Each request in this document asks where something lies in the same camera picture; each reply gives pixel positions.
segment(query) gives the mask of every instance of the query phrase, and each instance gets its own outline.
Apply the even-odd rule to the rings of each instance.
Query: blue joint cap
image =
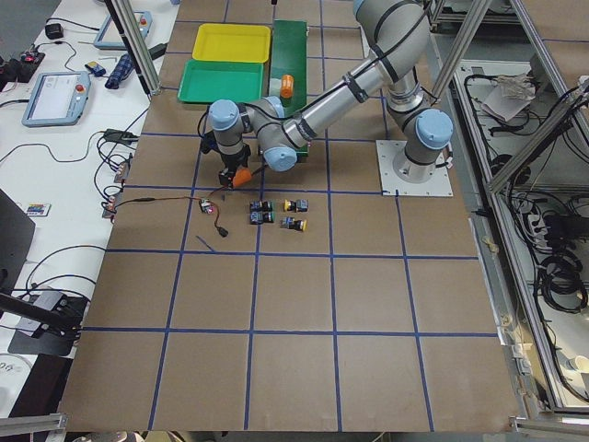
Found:
[[[291,147],[278,145],[264,151],[268,167],[277,172],[284,172],[296,164],[296,152]]]
[[[209,118],[214,130],[226,131],[239,119],[239,109],[230,99],[218,99],[209,109]]]
[[[442,111],[428,109],[417,117],[415,132],[426,147],[432,150],[442,150],[452,138],[454,125],[450,117]]]
[[[284,118],[284,107],[278,97],[274,97],[273,95],[270,95],[269,97],[264,97],[264,99],[272,105],[272,107],[276,111],[276,116],[278,118]]]
[[[353,0],[353,16],[358,17],[358,9],[362,6],[364,0]]]

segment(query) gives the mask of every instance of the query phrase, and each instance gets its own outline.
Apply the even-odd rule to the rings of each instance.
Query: white cup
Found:
[[[585,356],[575,356],[567,361],[569,367],[579,373],[589,374],[589,358]]]

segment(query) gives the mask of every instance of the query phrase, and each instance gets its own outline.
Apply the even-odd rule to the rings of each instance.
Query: orange object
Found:
[[[248,168],[238,169],[236,172],[236,176],[233,177],[233,187],[244,185],[246,182],[251,181],[251,172]]]
[[[289,99],[293,96],[293,90],[295,89],[295,79],[293,76],[288,74],[283,75],[283,80],[280,85],[280,96],[283,99]]]

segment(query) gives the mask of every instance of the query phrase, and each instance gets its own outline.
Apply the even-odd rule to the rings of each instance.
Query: white table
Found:
[[[178,7],[168,0],[133,0],[133,8],[152,13],[153,25],[146,38],[148,47],[167,42],[171,33]],[[62,0],[53,13],[54,17],[63,17],[99,28],[108,14],[107,8],[96,0]],[[114,68],[123,51],[100,51],[92,44],[95,32],[63,23],[64,38],[75,47],[77,56],[68,66],[75,70],[85,70],[84,64],[97,61],[108,73]],[[49,42],[41,29],[35,41],[37,44]],[[46,57],[35,76],[28,84],[18,84],[9,92],[0,93],[0,102],[11,99],[28,99],[39,73],[64,72],[64,62],[72,54],[65,44],[44,45],[40,48]],[[155,61],[159,71],[163,58]],[[74,126],[28,128],[20,120],[26,104],[9,105],[0,109],[0,157],[14,146],[24,143],[44,143],[60,159],[82,157],[87,148],[87,140],[96,131],[107,128],[125,129],[142,111],[149,106],[137,75],[133,72],[121,83],[119,89],[106,89],[106,76],[92,78],[89,99],[80,121]],[[139,134],[144,122],[142,117],[132,128]],[[117,148],[118,152],[131,152],[126,148]],[[30,203],[49,203],[52,205],[47,217],[33,218],[36,224],[35,236],[29,251],[28,262],[18,279],[17,287],[24,287],[25,280],[35,263],[54,250],[78,245],[93,244],[105,247],[111,230],[108,219],[101,217],[101,197],[92,182],[94,173],[100,164],[100,158],[92,143],[90,153],[84,161],[58,164],[41,146],[26,146],[0,163],[0,188],[15,202],[26,207]],[[114,174],[108,167],[103,167],[98,174],[100,188],[112,184]],[[76,273],[96,280],[103,253],[95,249],[74,249],[59,253],[42,265],[35,273],[35,281],[63,273]],[[64,278],[52,283],[52,286],[80,291],[92,296],[92,284],[75,279]],[[19,317],[4,314],[0,324],[15,327]],[[13,331],[0,329],[0,353],[6,352]],[[36,356],[25,356],[34,363]],[[0,374],[0,417],[8,417],[26,377],[12,377],[2,380]]]

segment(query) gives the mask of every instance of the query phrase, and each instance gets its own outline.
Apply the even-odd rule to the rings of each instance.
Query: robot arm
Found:
[[[288,170],[296,163],[297,148],[381,87],[388,88],[388,112],[408,137],[404,156],[397,161],[400,174],[412,182],[427,179],[428,168],[435,167],[439,151],[452,133],[449,118],[429,109],[413,73],[429,38],[427,10],[415,0],[354,0],[353,9],[370,44],[368,58],[292,118],[283,117],[282,105],[275,97],[252,103],[213,103],[209,118],[214,150],[225,163],[222,175],[229,175],[223,185],[231,187],[231,178],[244,159],[247,165],[249,148],[242,134],[256,134],[271,169]]]

